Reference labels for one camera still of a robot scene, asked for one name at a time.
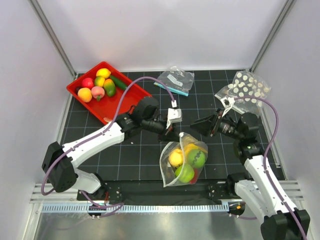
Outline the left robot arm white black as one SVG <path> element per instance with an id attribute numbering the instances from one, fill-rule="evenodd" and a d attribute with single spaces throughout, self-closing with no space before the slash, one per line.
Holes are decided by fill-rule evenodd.
<path id="1" fill-rule="evenodd" d="M 101 200 L 108 192 L 106 183 L 97 173 L 88 173 L 79 166 L 92 156 L 113 145 L 120 144 L 145 130 L 157 134 L 158 142 L 178 142 L 179 133 L 175 123 L 182 121 L 182 111 L 173 100 L 164 119 L 159 118 L 159 103 L 150 96 L 144 97 L 132 111 L 118 114 L 114 120 L 97 131 L 65 145 L 57 141 L 46 151 L 42 170 L 44 182 L 52 185 L 53 191 L 69 189 Z"/>

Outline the green apple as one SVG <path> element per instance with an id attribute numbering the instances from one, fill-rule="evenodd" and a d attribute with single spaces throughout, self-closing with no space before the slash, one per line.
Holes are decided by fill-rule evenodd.
<path id="1" fill-rule="evenodd" d="M 175 176 L 181 183 L 188 184 L 194 178 L 195 171 L 190 164 L 185 164 L 176 169 Z"/>

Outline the yellow banana bunch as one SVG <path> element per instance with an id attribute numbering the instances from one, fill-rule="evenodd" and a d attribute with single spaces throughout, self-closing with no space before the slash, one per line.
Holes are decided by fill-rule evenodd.
<path id="1" fill-rule="evenodd" d="M 195 145 L 194 143 L 189 143 L 187 145 L 185 145 L 183 147 L 183 151 L 184 151 L 184 154 L 187 156 L 189 154 L 190 151 L 192 150 L 199 150 L 199 151 L 202 151 L 204 152 L 205 154 L 208 153 L 208 150 L 206 148 L 203 148 L 201 146 L 198 146 L 198 145 Z"/>

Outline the small striped watermelon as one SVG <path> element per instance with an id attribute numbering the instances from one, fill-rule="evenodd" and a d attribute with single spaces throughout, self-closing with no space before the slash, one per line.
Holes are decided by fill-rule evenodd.
<path id="1" fill-rule="evenodd" d="M 199 149 L 193 149 L 187 154 L 187 161 L 193 168 L 202 168 L 206 162 L 206 154 Z"/>

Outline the red chili pepper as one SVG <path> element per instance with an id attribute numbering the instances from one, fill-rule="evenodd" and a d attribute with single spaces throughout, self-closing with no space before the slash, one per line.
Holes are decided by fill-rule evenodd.
<path id="1" fill-rule="evenodd" d="M 192 178 L 192 180 L 189 182 L 191 185 L 195 184 L 199 178 L 199 175 L 201 173 L 199 168 L 194 168 L 194 176 Z"/>

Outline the yellow orange round fruit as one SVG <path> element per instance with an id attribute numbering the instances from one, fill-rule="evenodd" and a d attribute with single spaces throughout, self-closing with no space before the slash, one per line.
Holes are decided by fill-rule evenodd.
<path id="1" fill-rule="evenodd" d="M 178 168 L 184 163 L 183 151 L 180 148 L 174 149 L 168 156 L 169 163 L 172 167 Z"/>

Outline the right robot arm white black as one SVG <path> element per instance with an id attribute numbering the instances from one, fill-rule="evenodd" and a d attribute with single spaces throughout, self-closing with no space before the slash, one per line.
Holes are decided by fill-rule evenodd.
<path id="1" fill-rule="evenodd" d="M 298 209 L 275 176 L 267 151 L 257 140 L 258 117 L 244 113 L 233 121 L 218 110 L 196 120 L 190 128 L 205 137 L 222 134 L 235 140 L 234 154 L 248 171 L 228 175 L 225 192 L 230 198 L 240 197 L 260 222 L 265 240 L 305 240 L 310 216 Z"/>

